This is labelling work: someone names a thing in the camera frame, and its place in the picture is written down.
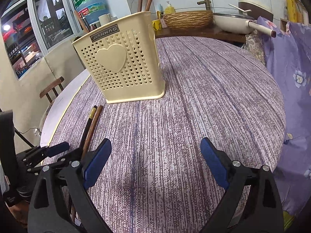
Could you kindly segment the blue water bottle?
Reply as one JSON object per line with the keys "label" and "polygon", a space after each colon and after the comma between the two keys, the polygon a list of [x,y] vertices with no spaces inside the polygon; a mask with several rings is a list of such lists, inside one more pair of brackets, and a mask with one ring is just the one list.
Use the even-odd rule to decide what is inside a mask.
{"label": "blue water bottle", "polygon": [[91,25],[99,21],[99,17],[109,14],[109,9],[105,0],[72,0],[75,10],[83,14],[87,22]]}

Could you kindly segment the purple striped tablecloth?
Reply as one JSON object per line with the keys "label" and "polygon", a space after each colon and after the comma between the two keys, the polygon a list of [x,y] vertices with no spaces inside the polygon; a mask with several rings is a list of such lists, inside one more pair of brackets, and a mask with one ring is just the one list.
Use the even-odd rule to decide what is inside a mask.
{"label": "purple striped tablecloth", "polygon": [[112,154],[89,195],[114,232],[198,232],[224,193],[200,152],[209,138],[245,166],[274,169],[285,133],[283,95],[250,53],[216,39],[156,41],[166,92],[156,100],[107,104],[89,78],[69,104],[52,145],[79,145],[102,105],[90,149]]}

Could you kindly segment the wooden chair with cushion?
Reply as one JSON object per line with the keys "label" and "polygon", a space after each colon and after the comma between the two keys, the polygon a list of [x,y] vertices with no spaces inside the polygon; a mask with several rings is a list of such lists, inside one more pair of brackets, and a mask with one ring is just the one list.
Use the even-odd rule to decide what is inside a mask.
{"label": "wooden chair with cushion", "polygon": [[50,83],[44,90],[42,90],[39,94],[39,97],[43,98],[44,96],[46,96],[49,103],[51,104],[53,102],[53,100],[50,97],[49,92],[52,91],[54,93],[55,97],[58,97],[59,94],[58,94],[58,91],[56,90],[56,87],[58,86],[60,88],[60,90],[63,91],[64,90],[64,87],[62,85],[63,81],[64,81],[64,77],[60,76],[55,81]]}

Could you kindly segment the wooden handled spoon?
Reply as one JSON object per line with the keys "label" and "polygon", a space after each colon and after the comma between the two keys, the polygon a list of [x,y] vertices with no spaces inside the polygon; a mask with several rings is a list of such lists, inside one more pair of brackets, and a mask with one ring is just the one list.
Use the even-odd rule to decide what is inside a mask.
{"label": "wooden handled spoon", "polygon": [[76,18],[78,19],[79,24],[81,25],[82,29],[86,32],[89,33],[89,28],[87,27],[87,25],[85,24],[85,22],[83,21],[82,17],[78,14],[78,12],[76,10],[74,10],[74,15],[76,16]]}

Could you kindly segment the brass faucet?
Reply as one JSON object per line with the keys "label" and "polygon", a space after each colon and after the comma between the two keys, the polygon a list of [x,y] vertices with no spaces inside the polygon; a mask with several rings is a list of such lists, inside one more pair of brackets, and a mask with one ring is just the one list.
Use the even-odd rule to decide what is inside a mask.
{"label": "brass faucet", "polygon": [[211,1],[210,0],[198,1],[197,5],[204,5],[206,10],[211,10]]}

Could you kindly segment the yellow roll package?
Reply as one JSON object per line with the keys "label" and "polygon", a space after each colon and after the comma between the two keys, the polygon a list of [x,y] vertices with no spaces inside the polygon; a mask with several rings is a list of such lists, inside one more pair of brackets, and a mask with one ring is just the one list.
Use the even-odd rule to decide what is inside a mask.
{"label": "yellow roll package", "polygon": [[296,2],[295,0],[286,0],[287,3],[287,15],[291,22],[297,23],[298,17],[296,12]]}

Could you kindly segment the yellow mug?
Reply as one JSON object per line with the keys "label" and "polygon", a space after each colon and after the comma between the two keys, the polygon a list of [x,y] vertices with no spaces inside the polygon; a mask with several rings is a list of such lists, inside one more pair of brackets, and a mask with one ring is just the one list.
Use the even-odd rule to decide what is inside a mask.
{"label": "yellow mug", "polygon": [[162,29],[162,23],[160,19],[156,19],[152,21],[152,27],[155,31],[161,30]]}

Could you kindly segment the black chopstick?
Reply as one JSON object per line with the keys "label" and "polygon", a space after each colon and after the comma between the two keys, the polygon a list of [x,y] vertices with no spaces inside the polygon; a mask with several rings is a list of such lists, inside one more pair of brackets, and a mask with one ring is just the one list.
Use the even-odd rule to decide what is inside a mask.
{"label": "black chopstick", "polygon": [[90,32],[91,31],[91,27],[90,27],[89,23],[87,22],[87,19],[83,15],[81,15],[81,18],[82,18],[82,21],[84,22],[88,32]]}

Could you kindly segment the yellow soap bottle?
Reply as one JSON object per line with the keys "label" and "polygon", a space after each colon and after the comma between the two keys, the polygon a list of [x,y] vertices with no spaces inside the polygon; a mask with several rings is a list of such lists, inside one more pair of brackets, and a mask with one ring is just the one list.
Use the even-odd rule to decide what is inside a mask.
{"label": "yellow soap bottle", "polygon": [[175,8],[170,4],[169,1],[167,1],[167,6],[166,8],[164,9],[164,14],[165,15],[168,15],[168,14],[173,14],[175,13]]}

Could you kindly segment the cream perforated utensil holder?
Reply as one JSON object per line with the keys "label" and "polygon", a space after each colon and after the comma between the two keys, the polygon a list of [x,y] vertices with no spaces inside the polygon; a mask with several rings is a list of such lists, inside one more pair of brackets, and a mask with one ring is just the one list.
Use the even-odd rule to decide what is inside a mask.
{"label": "cream perforated utensil holder", "polygon": [[151,13],[105,24],[72,43],[108,104],[160,99],[166,83]]}

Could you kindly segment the purple floral cloth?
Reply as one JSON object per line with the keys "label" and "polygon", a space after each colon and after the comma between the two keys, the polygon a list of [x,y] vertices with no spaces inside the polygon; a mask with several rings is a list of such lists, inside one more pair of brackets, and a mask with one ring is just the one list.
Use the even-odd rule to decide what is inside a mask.
{"label": "purple floral cloth", "polygon": [[310,198],[310,27],[288,22],[286,30],[259,17],[276,32],[261,39],[268,71],[284,99],[286,127],[280,160],[274,170],[283,210],[297,216]]}

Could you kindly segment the woven basket sink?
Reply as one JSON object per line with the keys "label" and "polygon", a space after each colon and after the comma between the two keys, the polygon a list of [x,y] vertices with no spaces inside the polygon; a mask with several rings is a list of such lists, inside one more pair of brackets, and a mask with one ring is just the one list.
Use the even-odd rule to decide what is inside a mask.
{"label": "woven basket sink", "polygon": [[164,15],[163,20],[167,27],[173,30],[203,28],[213,23],[213,12],[211,10],[177,12]]}

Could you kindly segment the dark gold-tipped chopstick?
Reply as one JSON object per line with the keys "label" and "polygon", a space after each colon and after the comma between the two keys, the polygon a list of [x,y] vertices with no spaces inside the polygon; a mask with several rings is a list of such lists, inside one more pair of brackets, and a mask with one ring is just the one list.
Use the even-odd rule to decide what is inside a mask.
{"label": "dark gold-tipped chopstick", "polygon": [[93,117],[94,117],[96,110],[97,110],[97,106],[94,105],[93,108],[91,109],[90,113],[89,113],[89,117],[87,119],[85,129],[83,130],[82,138],[81,138],[80,143],[79,143],[79,149],[83,149],[83,146],[84,146],[84,143],[86,141],[86,137],[87,137],[87,134],[89,132],[89,129],[90,129],[90,126],[91,126],[91,123],[92,123],[92,120],[93,120]]}

